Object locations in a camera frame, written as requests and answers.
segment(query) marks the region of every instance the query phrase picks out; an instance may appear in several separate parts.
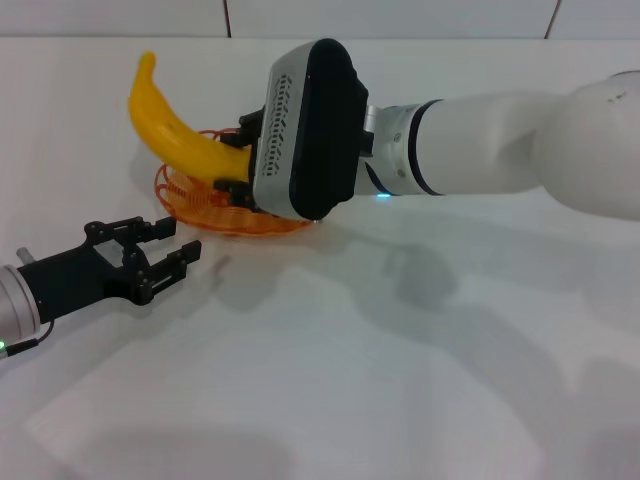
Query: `cable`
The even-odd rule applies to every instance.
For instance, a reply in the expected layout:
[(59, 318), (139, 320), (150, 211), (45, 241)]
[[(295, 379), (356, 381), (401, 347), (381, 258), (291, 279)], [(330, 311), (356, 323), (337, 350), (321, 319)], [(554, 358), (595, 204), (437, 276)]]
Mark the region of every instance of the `cable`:
[(56, 323), (56, 321), (55, 321), (55, 320), (51, 320), (51, 321), (49, 322), (49, 328), (47, 329), (47, 331), (46, 331), (46, 332), (44, 332), (44, 335), (43, 335), (43, 336), (41, 336), (41, 337), (38, 339), (38, 343), (42, 343), (42, 342), (44, 342), (44, 341), (47, 339), (47, 337), (48, 337), (49, 335), (51, 335), (51, 330), (53, 330), (53, 326), (54, 326), (54, 324), (55, 324), (55, 323)]
[(31, 340), (26, 340), (24, 342), (16, 343), (15, 345), (9, 345), (6, 347), (0, 348), (0, 360), (7, 357), (13, 357), (22, 352), (26, 352), (27, 350), (31, 350), (32, 348), (40, 345), (46, 338), (51, 335), (51, 331), (53, 330), (53, 326), (55, 325), (55, 320), (51, 320), (49, 322), (49, 328), (40, 338), (32, 338)]

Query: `white wall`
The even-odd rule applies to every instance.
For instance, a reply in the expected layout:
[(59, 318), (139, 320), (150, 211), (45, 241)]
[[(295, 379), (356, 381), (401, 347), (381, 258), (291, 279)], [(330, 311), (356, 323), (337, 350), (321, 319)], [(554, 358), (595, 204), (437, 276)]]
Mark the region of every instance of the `white wall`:
[(225, 37), (222, 0), (0, 0), (0, 35)]
[(542, 38), (556, 0), (229, 0), (234, 37)]
[(640, 38), (640, 2), (563, 0), (550, 38)]

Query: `white tabletop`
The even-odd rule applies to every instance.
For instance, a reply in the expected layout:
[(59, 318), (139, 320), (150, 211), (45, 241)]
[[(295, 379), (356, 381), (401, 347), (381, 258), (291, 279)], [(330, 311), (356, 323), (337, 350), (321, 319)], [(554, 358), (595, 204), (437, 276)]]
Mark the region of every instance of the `white tabletop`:
[[(126, 108), (145, 49), (179, 115), (220, 128), (298, 43), (0, 39), (2, 262), (163, 216)], [(379, 106), (640, 65), (640, 42), (345, 45)], [(167, 251), (192, 238), (182, 288), (72, 314), (0, 364), (3, 479), (640, 475), (640, 224), (536, 190), (362, 198), (280, 240), (181, 227)]]

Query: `toy banana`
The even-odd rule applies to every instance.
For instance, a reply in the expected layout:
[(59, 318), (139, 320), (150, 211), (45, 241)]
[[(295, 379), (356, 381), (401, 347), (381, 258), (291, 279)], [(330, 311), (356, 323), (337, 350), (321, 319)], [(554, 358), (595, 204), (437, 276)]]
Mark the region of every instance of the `toy banana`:
[(164, 163), (209, 185), (247, 183), (250, 149), (213, 141), (182, 122), (153, 83), (155, 65), (153, 53), (142, 55), (129, 96), (129, 115), (140, 139)]

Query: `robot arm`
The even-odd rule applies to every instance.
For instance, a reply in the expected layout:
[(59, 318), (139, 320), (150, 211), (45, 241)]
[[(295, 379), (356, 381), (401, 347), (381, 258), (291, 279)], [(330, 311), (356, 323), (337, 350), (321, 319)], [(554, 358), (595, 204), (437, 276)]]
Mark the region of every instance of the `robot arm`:
[(543, 185), (585, 213), (640, 220), (640, 73), (559, 96), (508, 93), (391, 107), (355, 193), (516, 193)]
[(640, 73), (566, 96), (505, 93), (385, 109), (367, 107), (363, 96), (338, 42), (304, 45), (273, 65), (250, 172), (258, 208), (319, 220), (354, 194), (543, 185), (575, 210), (640, 220)]

